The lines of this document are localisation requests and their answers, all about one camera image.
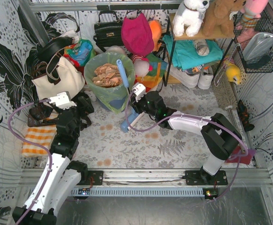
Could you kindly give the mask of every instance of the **orange checkered cloth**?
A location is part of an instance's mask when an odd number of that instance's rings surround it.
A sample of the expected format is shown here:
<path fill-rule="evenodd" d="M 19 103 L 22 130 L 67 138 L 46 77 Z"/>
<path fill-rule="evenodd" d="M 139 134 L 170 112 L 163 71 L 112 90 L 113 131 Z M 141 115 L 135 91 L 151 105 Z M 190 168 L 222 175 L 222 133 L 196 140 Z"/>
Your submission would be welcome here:
<path fill-rule="evenodd" d="M 49 119 L 57 117 L 57 113 L 51 113 Z M 40 145 L 43 145 L 47 149 L 50 149 L 51 143 L 56 135 L 56 125 L 49 125 L 44 127 L 30 127 L 27 130 L 25 139 Z M 38 157 L 46 156 L 47 152 L 35 145 L 23 142 L 22 156 L 24 157 Z"/>

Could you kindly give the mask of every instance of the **white plush dog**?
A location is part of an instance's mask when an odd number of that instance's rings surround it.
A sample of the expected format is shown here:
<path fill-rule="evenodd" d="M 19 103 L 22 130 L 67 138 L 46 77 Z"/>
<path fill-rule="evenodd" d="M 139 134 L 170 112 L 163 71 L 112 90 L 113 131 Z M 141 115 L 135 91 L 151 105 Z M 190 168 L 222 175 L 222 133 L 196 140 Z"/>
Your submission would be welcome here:
<path fill-rule="evenodd" d="M 173 32 L 176 37 L 182 36 L 184 26 L 188 26 L 186 34 L 192 37 L 198 33 L 204 19 L 209 0 L 183 0 L 173 20 Z"/>

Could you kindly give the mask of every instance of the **crumpled brown paper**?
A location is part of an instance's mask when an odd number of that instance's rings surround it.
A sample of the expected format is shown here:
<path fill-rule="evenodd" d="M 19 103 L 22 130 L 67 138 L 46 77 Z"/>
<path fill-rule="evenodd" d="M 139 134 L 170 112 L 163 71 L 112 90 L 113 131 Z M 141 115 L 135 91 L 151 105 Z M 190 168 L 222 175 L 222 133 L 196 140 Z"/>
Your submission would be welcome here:
<path fill-rule="evenodd" d="M 93 82 L 96 86 L 112 88 L 122 83 L 118 67 L 110 63 L 106 63 L 95 69 L 95 74 L 97 76 L 93 78 Z"/>

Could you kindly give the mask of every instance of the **wire basket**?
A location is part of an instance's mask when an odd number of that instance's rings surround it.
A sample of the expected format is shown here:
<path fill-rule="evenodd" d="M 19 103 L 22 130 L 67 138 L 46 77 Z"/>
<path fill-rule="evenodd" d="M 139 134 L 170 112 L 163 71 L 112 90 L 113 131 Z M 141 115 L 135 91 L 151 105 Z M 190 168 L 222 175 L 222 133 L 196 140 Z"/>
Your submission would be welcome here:
<path fill-rule="evenodd" d="M 243 63 L 243 67 L 246 73 L 271 73 L 273 72 L 273 45 L 269 51 L 259 57 L 246 61 L 243 57 L 243 50 L 251 40 L 252 36 L 257 32 L 267 32 L 273 34 L 273 22 L 266 12 L 261 14 L 261 18 L 252 19 L 247 22 L 243 22 L 242 14 L 237 14 L 237 19 L 234 26 L 235 43 L 239 43 L 238 52 L 240 59 Z"/>

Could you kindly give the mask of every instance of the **patterned floor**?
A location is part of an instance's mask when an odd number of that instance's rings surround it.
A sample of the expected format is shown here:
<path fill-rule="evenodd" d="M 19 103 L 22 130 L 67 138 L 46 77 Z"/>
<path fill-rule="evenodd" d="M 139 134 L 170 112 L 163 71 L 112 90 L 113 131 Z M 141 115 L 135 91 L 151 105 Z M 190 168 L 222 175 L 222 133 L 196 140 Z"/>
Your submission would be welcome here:
<path fill-rule="evenodd" d="M 173 84 L 164 87 L 160 95 L 168 107 L 181 112 L 200 116 L 219 112 L 228 118 L 227 112 L 218 108 L 211 89 L 188 89 Z M 190 132 L 155 127 L 145 133 L 123 133 L 119 128 L 123 112 L 114 114 L 97 102 L 93 105 L 95 113 L 90 115 L 93 124 L 82 131 L 73 158 L 87 163 L 89 168 L 199 168 L 210 154 L 204 139 Z M 136 127 L 148 128 L 154 123 L 145 115 Z"/>

